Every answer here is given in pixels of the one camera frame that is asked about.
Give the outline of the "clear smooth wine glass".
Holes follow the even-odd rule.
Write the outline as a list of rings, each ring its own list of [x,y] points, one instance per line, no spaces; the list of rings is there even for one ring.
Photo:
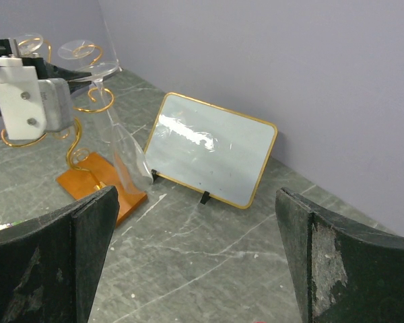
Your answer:
[[[96,45],[90,40],[72,40],[62,45],[57,53],[65,60],[82,59],[94,52]]]

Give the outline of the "clear ribbed wine glass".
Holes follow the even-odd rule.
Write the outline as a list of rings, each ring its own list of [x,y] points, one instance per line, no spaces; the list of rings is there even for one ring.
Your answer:
[[[25,33],[15,37],[18,50],[22,56],[36,52],[43,44],[44,38],[38,33]]]

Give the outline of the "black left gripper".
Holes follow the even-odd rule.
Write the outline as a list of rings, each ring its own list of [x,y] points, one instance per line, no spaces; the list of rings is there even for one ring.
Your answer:
[[[91,77],[90,72],[69,70],[57,65],[51,64],[51,44],[48,41],[43,42],[48,48],[46,59],[40,57],[37,52],[28,56],[22,56],[18,50],[15,38],[0,39],[0,68],[2,67],[34,67],[38,79],[49,79],[51,81],[66,81],[69,94],[84,91],[88,88],[91,81],[77,81]]]

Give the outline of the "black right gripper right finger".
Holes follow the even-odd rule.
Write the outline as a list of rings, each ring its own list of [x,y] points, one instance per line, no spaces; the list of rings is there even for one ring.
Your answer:
[[[275,212],[303,322],[404,322],[404,237],[288,188]]]

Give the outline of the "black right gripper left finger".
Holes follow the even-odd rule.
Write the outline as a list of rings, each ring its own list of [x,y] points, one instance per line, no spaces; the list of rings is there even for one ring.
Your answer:
[[[0,322],[87,322],[118,213],[107,186],[0,230]]]

